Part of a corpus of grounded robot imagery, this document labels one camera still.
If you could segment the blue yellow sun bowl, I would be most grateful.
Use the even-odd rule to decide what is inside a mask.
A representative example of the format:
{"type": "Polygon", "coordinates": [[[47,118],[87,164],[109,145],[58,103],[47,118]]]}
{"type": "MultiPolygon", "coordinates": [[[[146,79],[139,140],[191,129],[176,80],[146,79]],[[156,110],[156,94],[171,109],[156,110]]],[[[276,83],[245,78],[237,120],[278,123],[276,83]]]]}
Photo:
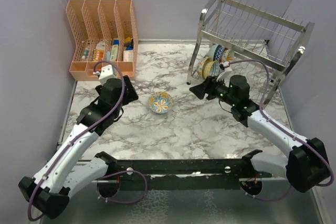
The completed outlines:
{"type": "Polygon", "coordinates": [[[202,77],[206,79],[207,77],[217,76],[219,74],[220,67],[217,60],[211,61],[207,59],[203,65],[202,77]]]}

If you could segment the green leaf orange flower bowl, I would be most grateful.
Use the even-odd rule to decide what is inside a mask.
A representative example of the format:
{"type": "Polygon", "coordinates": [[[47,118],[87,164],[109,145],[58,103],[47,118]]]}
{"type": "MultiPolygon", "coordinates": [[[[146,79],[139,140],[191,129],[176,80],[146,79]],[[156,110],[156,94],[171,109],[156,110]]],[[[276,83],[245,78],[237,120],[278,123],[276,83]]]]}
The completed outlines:
{"type": "Polygon", "coordinates": [[[202,61],[200,61],[196,67],[196,72],[199,75],[199,77],[205,79],[204,77],[204,68],[205,66],[211,61],[210,58],[205,58],[202,61]]]}

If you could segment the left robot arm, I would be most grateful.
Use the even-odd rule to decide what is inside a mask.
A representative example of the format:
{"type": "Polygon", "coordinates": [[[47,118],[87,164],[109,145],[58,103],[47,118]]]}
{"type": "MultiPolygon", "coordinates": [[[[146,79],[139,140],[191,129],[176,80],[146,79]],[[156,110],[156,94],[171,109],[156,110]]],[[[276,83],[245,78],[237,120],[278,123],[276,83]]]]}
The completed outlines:
{"type": "Polygon", "coordinates": [[[71,173],[83,153],[119,119],[122,107],[139,98],[128,76],[110,78],[96,86],[96,91],[98,97],[81,110],[69,137],[49,162],[33,177],[25,176],[18,183],[29,208],[37,208],[50,219],[57,218],[71,197],[92,180],[115,175],[116,166],[99,158],[82,171],[71,173]]]}

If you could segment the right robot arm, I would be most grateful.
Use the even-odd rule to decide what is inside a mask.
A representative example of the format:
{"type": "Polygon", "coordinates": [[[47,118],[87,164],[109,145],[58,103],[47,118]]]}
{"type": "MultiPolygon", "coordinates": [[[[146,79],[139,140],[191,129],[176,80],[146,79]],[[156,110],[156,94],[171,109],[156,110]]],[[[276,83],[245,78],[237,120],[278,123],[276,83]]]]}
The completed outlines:
{"type": "Polygon", "coordinates": [[[289,130],[249,97],[250,86],[244,76],[234,75],[229,85],[207,77],[189,89],[199,99],[218,99],[231,106],[234,119],[245,127],[261,134],[285,155],[273,157],[259,152],[241,164],[246,177],[254,177],[260,170],[286,178],[289,184],[301,193],[314,186],[329,186],[334,174],[329,165],[325,146],[318,138],[308,139],[289,130]]]}

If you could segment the blue orange floral bowl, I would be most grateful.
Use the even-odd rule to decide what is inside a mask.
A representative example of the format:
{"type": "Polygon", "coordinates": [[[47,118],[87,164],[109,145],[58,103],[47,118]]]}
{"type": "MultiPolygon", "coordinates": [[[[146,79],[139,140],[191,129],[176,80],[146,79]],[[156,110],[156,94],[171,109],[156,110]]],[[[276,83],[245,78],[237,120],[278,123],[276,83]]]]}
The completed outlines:
{"type": "Polygon", "coordinates": [[[167,92],[156,92],[149,97],[148,105],[156,114],[165,114],[173,107],[173,98],[167,92]]]}

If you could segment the orange star flower bowl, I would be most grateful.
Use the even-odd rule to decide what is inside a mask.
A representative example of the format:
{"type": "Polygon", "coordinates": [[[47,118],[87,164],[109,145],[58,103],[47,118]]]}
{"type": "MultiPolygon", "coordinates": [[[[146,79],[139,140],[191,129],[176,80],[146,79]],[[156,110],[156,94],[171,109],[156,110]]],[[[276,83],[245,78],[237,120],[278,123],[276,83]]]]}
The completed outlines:
{"type": "Polygon", "coordinates": [[[234,59],[234,56],[235,56],[235,52],[233,50],[230,50],[230,49],[225,50],[224,52],[225,61],[231,62],[234,59]]]}

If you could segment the teal bowl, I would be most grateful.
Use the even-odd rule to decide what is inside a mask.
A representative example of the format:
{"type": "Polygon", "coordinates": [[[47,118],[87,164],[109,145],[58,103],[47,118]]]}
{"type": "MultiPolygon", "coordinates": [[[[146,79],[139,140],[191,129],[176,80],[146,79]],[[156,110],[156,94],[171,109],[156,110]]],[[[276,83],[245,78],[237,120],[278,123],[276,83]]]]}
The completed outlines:
{"type": "Polygon", "coordinates": [[[218,44],[212,45],[207,53],[208,57],[211,58],[213,61],[220,60],[221,59],[221,53],[219,52],[220,48],[221,45],[218,44]]]}

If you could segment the red patterned bowl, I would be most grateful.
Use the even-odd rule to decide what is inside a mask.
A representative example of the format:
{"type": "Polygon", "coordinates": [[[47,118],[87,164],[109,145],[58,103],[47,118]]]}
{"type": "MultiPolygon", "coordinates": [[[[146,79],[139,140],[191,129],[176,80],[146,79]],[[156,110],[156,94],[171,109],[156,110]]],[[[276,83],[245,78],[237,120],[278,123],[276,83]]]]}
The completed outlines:
{"type": "Polygon", "coordinates": [[[228,54],[228,48],[218,45],[214,51],[213,60],[216,60],[218,62],[227,61],[228,54]]]}

